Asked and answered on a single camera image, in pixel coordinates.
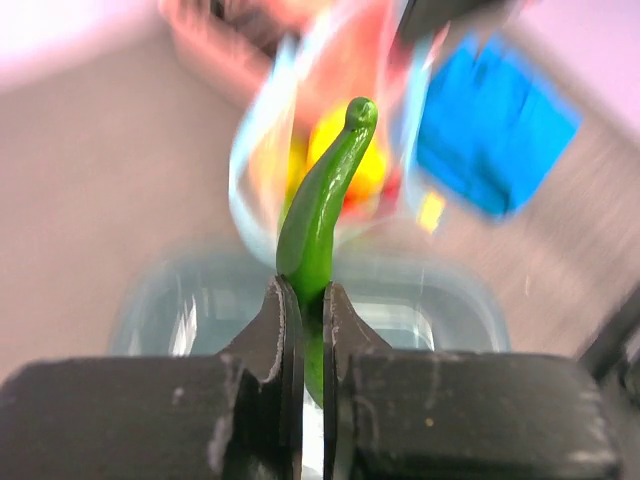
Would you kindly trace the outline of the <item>yellow pear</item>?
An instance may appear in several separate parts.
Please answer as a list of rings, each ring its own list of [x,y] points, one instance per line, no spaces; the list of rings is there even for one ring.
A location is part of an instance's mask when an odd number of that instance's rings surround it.
[[[344,103],[325,113],[312,130],[308,151],[307,167],[311,168],[325,153],[344,126],[347,104]],[[374,137],[351,181],[347,197],[368,198],[377,195],[384,185],[388,168],[388,155]]]

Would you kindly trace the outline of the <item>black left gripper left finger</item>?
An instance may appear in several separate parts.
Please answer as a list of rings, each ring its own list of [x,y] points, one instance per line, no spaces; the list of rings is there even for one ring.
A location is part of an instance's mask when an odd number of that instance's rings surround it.
[[[1,387],[5,479],[297,479],[301,318],[272,278],[210,356],[32,362]]]

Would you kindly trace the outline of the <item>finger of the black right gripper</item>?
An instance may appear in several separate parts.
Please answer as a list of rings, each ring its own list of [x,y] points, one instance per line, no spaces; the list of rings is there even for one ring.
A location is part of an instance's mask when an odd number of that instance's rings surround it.
[[[452,26],[463,31],[495,26],[530,5],[515,0],[416,0],[407,1],[396,29],[402,43],[425,40]]]

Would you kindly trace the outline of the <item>green chili pepper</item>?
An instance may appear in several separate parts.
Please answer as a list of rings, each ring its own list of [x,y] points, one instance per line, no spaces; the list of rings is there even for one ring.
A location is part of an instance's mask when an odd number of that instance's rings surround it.
[[[318,406],[324,404],[323,299],[332,276],[334,230],[377,123],[378,108],[371,99],[356,97],[347,104],[341,132],[308,168],[279,234],[276,269],[297,298],[305,384]]]

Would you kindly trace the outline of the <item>clear zip top bag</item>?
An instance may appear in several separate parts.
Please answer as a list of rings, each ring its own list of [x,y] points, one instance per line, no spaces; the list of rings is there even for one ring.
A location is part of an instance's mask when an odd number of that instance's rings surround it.
[[[341,207],[335,239],[412,218],[434,229],[437,203],[418,172],[419,124],[432,71],[429,36],[404,40],[408,1],[339,1],[300,35],[286,34],[230,154],[229,207],[248,250],[273,265],[304,177],[335,140],[356,136],[350,103],[372,103],[367,151]]]

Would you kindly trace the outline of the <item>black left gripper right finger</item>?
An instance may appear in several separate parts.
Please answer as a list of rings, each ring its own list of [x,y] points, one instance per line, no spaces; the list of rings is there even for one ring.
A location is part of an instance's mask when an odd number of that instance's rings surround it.
[[[562,356],[375,347],[344,288],[325,290],[328,479],[616,479],[591,375]]]

